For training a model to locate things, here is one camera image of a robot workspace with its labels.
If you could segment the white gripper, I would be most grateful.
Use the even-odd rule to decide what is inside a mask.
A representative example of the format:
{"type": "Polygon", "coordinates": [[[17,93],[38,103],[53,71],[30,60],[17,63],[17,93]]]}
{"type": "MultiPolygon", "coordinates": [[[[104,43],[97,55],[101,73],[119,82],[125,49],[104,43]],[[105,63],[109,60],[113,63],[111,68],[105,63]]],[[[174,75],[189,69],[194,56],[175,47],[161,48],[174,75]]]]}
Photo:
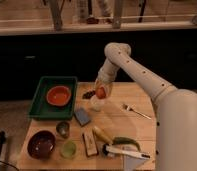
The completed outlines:
{"type": "Polygon", "coordinates": [[[116,73],[111,73],[101,68],[98,72],[98,75],[94,84],[95,92],[97,93],[98,91],[100,91],[101,86],[105,85],[106,98],[109,98],[111,96],[112,89],[113,89],[112,82],[115,81],[115,78],[116,78],[116,73]]]}

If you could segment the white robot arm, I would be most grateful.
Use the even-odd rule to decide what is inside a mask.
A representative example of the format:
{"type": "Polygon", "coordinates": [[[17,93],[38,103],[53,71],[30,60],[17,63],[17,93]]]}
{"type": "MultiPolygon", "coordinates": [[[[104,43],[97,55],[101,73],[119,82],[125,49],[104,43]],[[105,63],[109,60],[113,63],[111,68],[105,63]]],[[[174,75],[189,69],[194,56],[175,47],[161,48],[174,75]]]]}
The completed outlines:
{"type": "Polygon", "coordinates": [[[96,84],[109,84],[123,69],[155,105],[156,171],[197,171],[197,93],[178,89],[131,58],[131,47],[109,43],[96,84]]]}

